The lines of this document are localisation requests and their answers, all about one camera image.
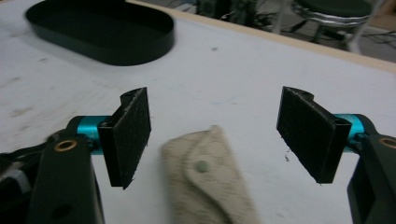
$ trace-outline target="teal metal joint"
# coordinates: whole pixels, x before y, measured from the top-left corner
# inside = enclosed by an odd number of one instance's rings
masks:
[[[353,114],[334,114],[337,118],[340,119],[346,119],[347,121],[349,121],[352,126],[350,128],[349,131],[349,135],[347,137],[347,142],[350,145],[354,145],[357,141],[361,141],[363,135],[365,135],[364,133],[364,126],[363,123],[361,123],[361,120]]]
[[[85,134],[97,145],[97,149],[91,152],[92,155],[103,155],[97,127],[101,122],[105,121],[106,118],[108,118],[108,116],[86,116],[79,122],[77,133]]]

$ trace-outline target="black oval container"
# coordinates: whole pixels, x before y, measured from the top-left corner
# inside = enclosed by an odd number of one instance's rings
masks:
[[[47,0],[25,16],[39,37],[113,65],[151,62],[175,42],[168,14],[121,1]]]

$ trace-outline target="white tabletop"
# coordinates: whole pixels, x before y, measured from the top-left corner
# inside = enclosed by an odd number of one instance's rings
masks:
[[[74,116],[111,115],[121,94],[148,87],[152,132],[136,180],[111,188],[103,157],[92,157],[107,224],[172,223],[160,148],[213,124],[223,128],[264,223],[352,222],[347,183],[358,156],[344,154],[334,183],[322,186],[292,153],[286,161],[276,130],[280,94],[283,86],[310,91],[329,111],[364,114],[396,136],[394,64],[380,70],[176,17],[169,53],[111,66],[35,36],[23,13],[36,2],[0,4],[1,152],[37,145]]]

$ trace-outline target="black foam pad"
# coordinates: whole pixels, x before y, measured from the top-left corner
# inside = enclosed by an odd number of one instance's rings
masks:
[[[332,183],[351,123],[314,102],[314,95],[283,87],[276,128],[318,183]]]
[[[121,106],[98,126],[111,186],[126,189],[146,147],[151,124],[147,89],[128,91]]]

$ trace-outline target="black stool seat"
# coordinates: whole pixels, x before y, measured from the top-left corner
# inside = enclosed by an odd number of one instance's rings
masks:
[[[372,7],[364,0],[296,0],[301,7],[337,17],[364,17],[371,14]]]

